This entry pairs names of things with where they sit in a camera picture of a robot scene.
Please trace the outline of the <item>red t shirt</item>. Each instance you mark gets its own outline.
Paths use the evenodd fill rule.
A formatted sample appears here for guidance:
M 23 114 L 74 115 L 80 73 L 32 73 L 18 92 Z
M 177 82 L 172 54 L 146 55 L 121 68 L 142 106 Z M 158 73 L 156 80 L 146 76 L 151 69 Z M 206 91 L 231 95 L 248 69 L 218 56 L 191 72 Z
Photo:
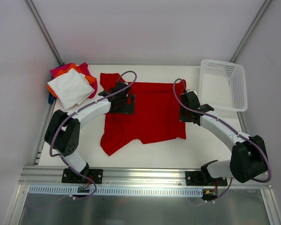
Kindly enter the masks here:
M 135 82 L 133 114 L 107 113 L 100 145 L 111 156 L 129 142 L 138 139 L 142 144 L 186 139 L 185 123 L 181 122 L 180 104 L 175 94 L 184 90 L 185 81 L 171 83 Z

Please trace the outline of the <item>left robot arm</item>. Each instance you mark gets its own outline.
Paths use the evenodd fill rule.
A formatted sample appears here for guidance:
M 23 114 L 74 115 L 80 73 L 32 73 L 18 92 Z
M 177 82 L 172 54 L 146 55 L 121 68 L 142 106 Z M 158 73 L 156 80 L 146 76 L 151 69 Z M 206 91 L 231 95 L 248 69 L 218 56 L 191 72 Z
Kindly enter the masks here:
M 77 150 L 81 128 L 106 113 L 133 114 L 135 95 L 131 86 L 132 83 L 118 81 L 114 88 L 100 92 L 96 100 L 72 113 L 53 113 L 44 141 L 50 146 L 49 155 L 61 158 L 77 182 L 83 183 L 89 176 L 89 165 Z

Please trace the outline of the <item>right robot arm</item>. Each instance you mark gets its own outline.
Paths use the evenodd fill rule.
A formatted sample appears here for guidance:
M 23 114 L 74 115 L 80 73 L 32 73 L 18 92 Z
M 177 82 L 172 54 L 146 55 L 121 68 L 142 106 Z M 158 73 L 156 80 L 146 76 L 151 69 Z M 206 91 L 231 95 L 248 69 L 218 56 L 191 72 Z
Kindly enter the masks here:
M 237 131 L 228 122 L 221 119 L 213 107 L 200 104 L 193 91 L 183 91 L 176 100 L 184 111 L 186 121 L 192 122 L 211 132 L 231 151 L 230 160 L 212 161 L 201 167 L 200 180 L 205 185 L 212 185 L 217 178 L 234 178 L 240 183 L 249 180 L 269 182 L 272 177 L 266 154 L 264 140 L 256 135 L 250 136 Z M 256 177 L 267 172 L 268 178 L 258 180 Z

